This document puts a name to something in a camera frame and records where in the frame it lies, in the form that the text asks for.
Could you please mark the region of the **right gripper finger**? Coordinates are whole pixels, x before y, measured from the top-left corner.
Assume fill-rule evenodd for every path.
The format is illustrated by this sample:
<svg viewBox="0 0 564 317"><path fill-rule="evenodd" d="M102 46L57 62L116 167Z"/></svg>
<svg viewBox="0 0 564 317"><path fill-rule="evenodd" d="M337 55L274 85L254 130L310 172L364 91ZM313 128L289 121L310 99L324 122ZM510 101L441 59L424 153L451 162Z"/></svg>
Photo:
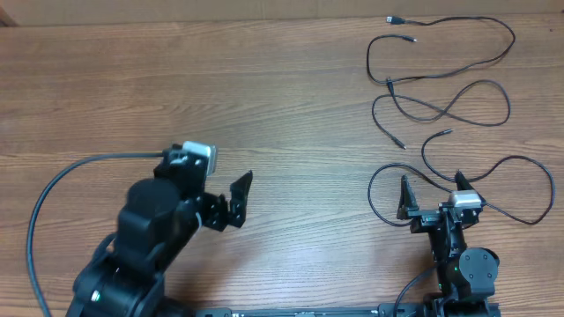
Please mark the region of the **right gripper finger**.
<svg viewBox="0 0 564 317"><path fill-rule="evenodd" d="M400 180L400 198L397 207L397 219L411 219L419 210L412 187L406 175Z"/></svg>
<svg viewBox="0 0 564 317"><path fill-rule="evenodd" d="M467 191L473 190L474 187L470 184L470 182L464 177L461 171L457 171L455 174L455 183L457 191Z"/></svg>

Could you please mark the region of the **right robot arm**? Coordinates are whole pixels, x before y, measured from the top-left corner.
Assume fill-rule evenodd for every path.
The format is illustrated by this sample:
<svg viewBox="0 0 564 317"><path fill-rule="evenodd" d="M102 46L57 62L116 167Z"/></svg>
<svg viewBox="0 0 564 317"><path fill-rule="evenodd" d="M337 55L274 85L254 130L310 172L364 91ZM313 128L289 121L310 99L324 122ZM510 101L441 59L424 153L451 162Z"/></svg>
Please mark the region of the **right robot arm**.
<svg viewBox="0 0 564 317"><path fill-rule="evenodd" d="M395 316L498 316L499 306L489 304L495 293L498 276L498 255L483 247L468 247L464 229L479 222L486 200L460 172L456 173L457 189L435 210L422 210L406 176L401 178L401 194L397 218L408 220L412 233L428 235L434 266L413 278L397 296ZM422 279L437 274L440 291L427 294L424 302L401 307L407 291Z"/></svg>

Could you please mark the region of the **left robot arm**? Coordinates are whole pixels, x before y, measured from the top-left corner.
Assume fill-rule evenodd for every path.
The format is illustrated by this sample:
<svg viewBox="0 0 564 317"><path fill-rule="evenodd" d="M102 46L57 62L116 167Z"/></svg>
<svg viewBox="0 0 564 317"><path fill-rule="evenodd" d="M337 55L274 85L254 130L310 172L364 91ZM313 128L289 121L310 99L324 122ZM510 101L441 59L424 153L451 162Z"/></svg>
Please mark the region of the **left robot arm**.
<svg viewBox="0 0 564 317"><path fill-rule="evenodd" d="M152 178L131 186L116 231L74 282L69 316L195 315L166 296L165 272L201 227L242 227L253 180L246 172L231 184L229 198L209 194L204 185L210 164L205 155L169 149Z"/></svg>

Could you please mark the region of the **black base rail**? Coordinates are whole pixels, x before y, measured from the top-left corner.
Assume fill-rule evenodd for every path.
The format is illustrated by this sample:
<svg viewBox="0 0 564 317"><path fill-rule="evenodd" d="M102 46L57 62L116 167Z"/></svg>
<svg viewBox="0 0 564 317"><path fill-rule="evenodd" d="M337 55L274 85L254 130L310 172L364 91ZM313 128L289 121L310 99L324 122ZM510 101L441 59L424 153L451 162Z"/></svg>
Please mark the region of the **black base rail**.
<svg viewBox="0 0 564 317"><path fill-rule="evenodd" d="M231 310L229 308L209 308L197 310L196 317L501 317L497 304L488 308L469 305L445 305L441 313L436 313L430 306L421 303L399 304L394 310L393 303L384 303L372 307L332 307L332 308L293 308L293 309L260 309Z"/></svg>

